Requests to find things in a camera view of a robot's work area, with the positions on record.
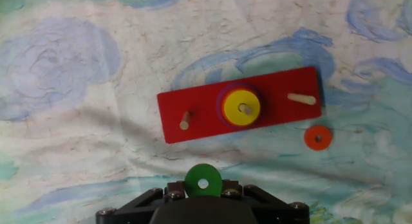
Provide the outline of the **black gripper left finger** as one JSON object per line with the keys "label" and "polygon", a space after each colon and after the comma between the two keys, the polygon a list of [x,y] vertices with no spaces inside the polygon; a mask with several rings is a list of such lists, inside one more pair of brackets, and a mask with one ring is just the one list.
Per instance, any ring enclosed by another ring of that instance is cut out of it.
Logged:
{"label": "black gripper left finger", "polygon": [[149,224],[155,211],[173,201],[185,199],[184,182],[168,183],[152,188],[121,208],[103,208],[96,212],[96,224]]}

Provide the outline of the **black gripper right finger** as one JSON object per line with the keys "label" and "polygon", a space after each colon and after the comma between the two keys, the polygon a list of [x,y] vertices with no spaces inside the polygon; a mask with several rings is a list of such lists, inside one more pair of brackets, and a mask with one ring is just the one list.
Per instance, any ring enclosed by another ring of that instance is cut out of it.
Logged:
{"label": "black gripper right finger", "polygon": [[286,203],[256,185],[242,186],[234,180],[222,182],[221,197],[246,205],[258,223],[310,223],[310,208],[305,203],[299,201]]}

